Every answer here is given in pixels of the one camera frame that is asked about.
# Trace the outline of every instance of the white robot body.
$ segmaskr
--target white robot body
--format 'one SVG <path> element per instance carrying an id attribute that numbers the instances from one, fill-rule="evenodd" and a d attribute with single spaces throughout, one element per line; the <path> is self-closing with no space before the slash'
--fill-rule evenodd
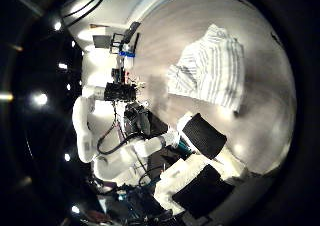
<path id="1" fill-rule="evenodd" d="M 78 154 L 84 163 L 91 162 L 95 155 L 92 147 L 92 133 L 87 125 L 87 116 L 91 107 L 90 100 L 80 96 L 74 103 L 72 113 L 73 126 L 77 133 Z"/>
<path id="2" fill-rule="evenodd" d="M 123 146 L 111 157 L 100 155 L 94 160 L 94 174 L 105 181 L 116 178 L 119 174 L 128 170 L 137 161 L 138 157 L 146 158 L 163 147 L 176 143 L 177 133 L 174 131 L 154 137 L 150 140 L 138 140 Z"/>

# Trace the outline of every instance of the cloth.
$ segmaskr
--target cloth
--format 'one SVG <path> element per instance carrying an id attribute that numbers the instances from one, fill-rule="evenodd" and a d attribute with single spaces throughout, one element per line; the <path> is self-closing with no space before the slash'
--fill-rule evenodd
<path id="1" fill-rule="evenodd" d="M 238 112 L 244 88 L 244 52 L 226 29 L 212 24 L 168 70 L 168 92 Z"/>

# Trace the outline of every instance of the light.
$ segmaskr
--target light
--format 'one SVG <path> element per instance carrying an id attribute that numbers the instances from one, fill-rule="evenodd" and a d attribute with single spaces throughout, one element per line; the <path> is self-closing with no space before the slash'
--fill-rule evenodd
<path id="1" fill-rule="evenodd" d="M 60 22 L 56 22 L 55 24 L 54 24 L 54 30 L 55 31 L 58 31 L 58 30 L 60 30 L 61 29 L 61 23 Z"/>
<path id="2" fill-rule="evenodd" d="M 68 69 L 68 65 L 64 64 L 64 63 L 59 63 L 58 67 L 61 69 Z"/>
<path id="3" fill-rule="evenodd" d="M 12 101 L 13 95 L 12 93 L 0 92 L 0 101 Z"/>
<path id="4" fill-rule="evenodd" d="M 46 94 L 42 93 L 42 94 L 38 94 L 38 95 L 34 95 L 33 96 L 33 101 L 39 105 L 45 105 L 48 102 L 48 97 Z"/>
<path id="5" fill-rule="evenodd" d="M 80 209 L 77 206 L 72 206 L 71 211 L 76 214 L 80 213 Z"/>
<path id="6" fill-rule="evenodd" d="M 67 162 L 70 161 L 70 155 L 69 154 L 64 154 L 64 160 L 66 160 Z"/>

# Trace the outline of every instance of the wire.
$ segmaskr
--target wire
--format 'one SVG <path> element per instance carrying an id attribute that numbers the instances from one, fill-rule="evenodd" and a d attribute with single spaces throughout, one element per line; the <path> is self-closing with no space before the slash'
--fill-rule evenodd
<path id="1" fill-rule="evenodd" d="M 148 176 L 148 173 L 150 173 L 151 171 L 156 170 L 156 169 L 160 169 L 160 168 L 162 168 L 162 166 L 154 167 L 154 168 L 151 168 L 151 169 L 147 170 L 146 173 L 143 174 L 143 175 L 140 177 L 139 182 L 138 182 L 138 185 L 139 185 L 140 187 L 142 187 L 142 185 L 141 185 L 142 179 L 143 179 L 144 177 Z"/>
<path id="2" fill-rule="evenodd" d="M 68 23 L 67 25 L 65 25 L 66 28 L 71 27 L 72 25 L 76 24 L 77 22 L 79 22 L 80 20 L 82 20 L 83 18 L 85 18 L 88 14 L 90 14 L 93 10 L 95 10 L 101 3 L 103 0 L 99 0 L 91 9 L 89 9 L 86 13 L 84 13 L 83 15 L 81 15 L 79 18 L 75 19 L 74 21 L 72 21 L 71 23 Z"/>
<path id="3" fill-rule="evenodd" d="M 115 125 L 116 125 L 116 121 L 117 121 L 117 111 L 116 111 L 116 107 L 115 104 L 113 102 L 112 104 L 113 106 L 113 111 L 114 111 L 114 119 L 113 122 L 110 126 L 110 128 L 99 138 L 98 143 L 97 143 L 97 148 L 99 149 L 100 145 L 102 144 L 103 140 L 106 138 L 106 136 L 111 132 L 112 129 L 114 129 Z"/>
<path id="4" fill-rule="evenodd" d="M 141 162 L 141 159 L 140 159 L 139 155 L 137 154 L 137 152 L 136 152 L 135 150 L 133 150 L 133 152 L 134 152 L 135 155 L 137 156 L 137 159 L 138 159 L 141 167 L 143 168 L 144 172 L 147 173 L 147 169 L 146 169 L 146 167 L 144 166 L 144 164 Z"/>
<path id="5" fill-rule="evenodd" d="M 95 1 L 95 0 L 90 0 L 88 3 L 86 3 L 85 5 L 83 5 L 81 8 L 77 9 L 77 10 L 74 11 L 74 12 L 71 12 L 71 13 L 66 14 L 66 15 L 62 15 L 62 18 L 70 17 L 70 16 L 72 16 L 72 15 L 74 15 L 74 14 L 82 11 L 83 9 L 85 9 L 86 7 L 88 7 L 88 5 L 90 5 L 93 1 Z"/>
<path id="6" fill-rule="evenodd" d="M 118 149 L 120 149 L 124 144 L 126 144 L 130 139 L 133 139 L 133 138 L 138 138 L 138 137 L 142 137 L 142 138 L 147 138 L 147 135 L 145 135 L 144 133 L 133 133 L 133 134 L 130 134 L 128 137 L 126 137 L 121 143 L 119 143 L 116 147 L 114 147 L 113 149 L 107 151 L 107 152 L 103 152 L 101 151 L 100 149 L 100 146 L 101 144 L 99 144 L 98 142 L 98 145 L 97 145 L 97 150 L 100 154 L 102 155 L 109 155 L 109 154 L 112 154 L 114 152 L 116 152 Z"/>

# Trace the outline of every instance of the striped cloth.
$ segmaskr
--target striped cloth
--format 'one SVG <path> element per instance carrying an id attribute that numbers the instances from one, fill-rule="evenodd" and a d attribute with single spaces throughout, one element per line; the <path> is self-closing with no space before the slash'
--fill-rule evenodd
<path id="1" fill-rule="evenodd" d="M 218 104 L 238 112 L 245 68 L 243 46 L 223 28 L 212 24 L 188 45 L 168 70 L 168 92 Z"/>

